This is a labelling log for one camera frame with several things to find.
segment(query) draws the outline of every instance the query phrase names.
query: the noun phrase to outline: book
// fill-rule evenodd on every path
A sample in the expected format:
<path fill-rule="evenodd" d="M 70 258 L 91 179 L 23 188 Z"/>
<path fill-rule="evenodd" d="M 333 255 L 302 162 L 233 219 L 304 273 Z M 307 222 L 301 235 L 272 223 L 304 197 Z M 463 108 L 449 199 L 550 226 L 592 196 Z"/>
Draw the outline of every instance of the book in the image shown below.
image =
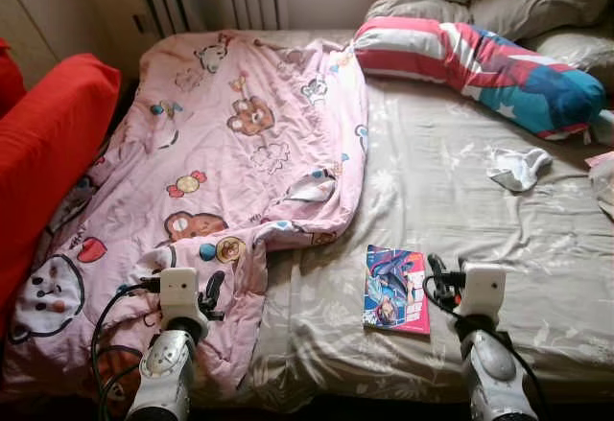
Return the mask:
<path fill-rule="evenodd" d="M 424 275 L 422 253 L 368 246 L 363 324 L 429 335 L 428 298 L 422 291 Z"/>

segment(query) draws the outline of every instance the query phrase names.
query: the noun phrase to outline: red sofa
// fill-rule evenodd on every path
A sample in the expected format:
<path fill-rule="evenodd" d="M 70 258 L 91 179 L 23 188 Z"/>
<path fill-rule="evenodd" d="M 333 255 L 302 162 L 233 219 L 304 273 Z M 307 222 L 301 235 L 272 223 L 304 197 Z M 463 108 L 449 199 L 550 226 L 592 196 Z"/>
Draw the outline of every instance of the red sofa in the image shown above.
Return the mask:
<path fill-rule="evenodd" d="M 4 41 L 2 49 L 0 86 L 8 95 L 0 96 L 8 112 L 0 110 L 0 336 L 41 231 L 104 140 L 120 86 L 119 71 L 76 55 L 25 93 Z"/>

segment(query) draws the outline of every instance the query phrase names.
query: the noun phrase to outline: comic book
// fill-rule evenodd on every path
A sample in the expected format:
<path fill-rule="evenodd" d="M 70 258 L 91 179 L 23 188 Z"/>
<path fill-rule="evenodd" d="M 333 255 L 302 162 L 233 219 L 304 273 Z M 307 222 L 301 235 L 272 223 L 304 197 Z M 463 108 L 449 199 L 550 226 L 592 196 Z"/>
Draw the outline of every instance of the comic book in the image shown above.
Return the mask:
<path fill-rule="evenodd" d="M 368 246 L 363 324 L 428 335 L 431 325 L 423 279 L 422 253 Z"/>

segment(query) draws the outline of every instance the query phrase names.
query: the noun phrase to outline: striped pillow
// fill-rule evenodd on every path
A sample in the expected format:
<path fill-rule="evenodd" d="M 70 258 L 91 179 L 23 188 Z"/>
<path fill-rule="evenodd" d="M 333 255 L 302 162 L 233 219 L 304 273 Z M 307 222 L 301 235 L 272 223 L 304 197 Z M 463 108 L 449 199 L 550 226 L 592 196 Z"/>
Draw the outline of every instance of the striped pillow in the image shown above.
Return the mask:
<path fill-rule="evenodd" d="M 586 129 L 605 103 L 588 74 L 465 23 L 376 17 L 354 52 L 366 74 L 445 83 L 542 138 Z"/>

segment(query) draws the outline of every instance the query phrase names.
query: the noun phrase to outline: cartoon bear print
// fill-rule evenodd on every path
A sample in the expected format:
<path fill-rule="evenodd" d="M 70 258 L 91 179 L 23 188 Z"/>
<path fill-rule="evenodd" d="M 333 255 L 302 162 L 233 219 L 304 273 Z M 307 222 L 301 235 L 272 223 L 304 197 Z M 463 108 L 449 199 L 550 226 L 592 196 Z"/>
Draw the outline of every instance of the cartoon bear print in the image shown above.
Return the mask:
<path fill-rule="evenodd" d="M 169 235 L 170 242 L 190 237 L 208 236 L 227 228 L 228 225 L 224 220 L 210 213 L 191 215 L 188 212 L 176 212 L 164 222 L 164 229 Z"/>
<path fill-rule="evenodd" d="M 83 247 L 77 259 L 82 263 L 94 263 L 100 260 L 106 253 L 106 246 L 103 241 L 96 237 L 88 237 L 83 241 Z"/>
<path fill-rule="evenodd" d="M 237 100 L 232 108 L 236 114 L 226 124 L 233 131 L 252 136 L 275 125 L 271 109 L 259 97 Z"/>
<path fill-rule="evenodd" d="M 81 312 L 83 280 L 72 260 L 54 255 L 35 270 L 15 302 L 9 341 L 51 337 L 62 331 Z"/>
<path fill-rule="evenodd" d="M 224 35 L 218 37 L 218 43 L 204 47 L 202 50 L 194 51 L 194 55 L 201 62 L 202 69 L 215 74 L 220 68 L 220 63 L 228 54 L 228 41 Z"/>
<path fill-rule="evenodd" d="M 222 263 L 238 260 L 246 250 L 246 244 L 241 239 L 229 236 L 221 239 L 216 245 L 216 257 Z"/>
<path fill-rule="evenodd" d="M 315 105 L 316 102 L 323 102 L 327 91 L 328 86 L 322 76 L 315 76 L 307 85 L 303 85 L 300 89 L 300 93 L 309 100 L 311 105 Z"/>

